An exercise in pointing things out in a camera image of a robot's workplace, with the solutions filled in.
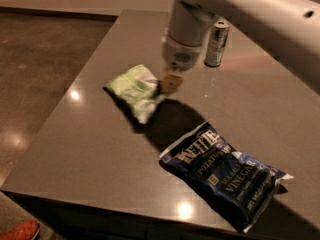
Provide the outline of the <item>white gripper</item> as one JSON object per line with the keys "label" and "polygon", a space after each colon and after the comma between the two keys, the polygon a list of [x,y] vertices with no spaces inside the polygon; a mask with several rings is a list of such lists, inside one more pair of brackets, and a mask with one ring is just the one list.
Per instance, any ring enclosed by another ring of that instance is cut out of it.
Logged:
{"label": "white gripper", "polygon": [[160,81],[160,90],[164,94],[172,94],[183,83],[181,71],[191,69],[197,62],[203,39],[199,36],[166,34],[162,42],[162,57],[166,67]]}

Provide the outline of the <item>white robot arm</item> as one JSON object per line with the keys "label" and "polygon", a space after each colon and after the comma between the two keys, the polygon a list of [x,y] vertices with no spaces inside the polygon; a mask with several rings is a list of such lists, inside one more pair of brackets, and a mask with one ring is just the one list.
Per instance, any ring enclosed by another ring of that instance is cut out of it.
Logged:
{"label": "white robot arm", "polygon": [[222,17],[314,91],[320,90],[320,6],[310,0],[175,0],[162,56],[174,92]]}

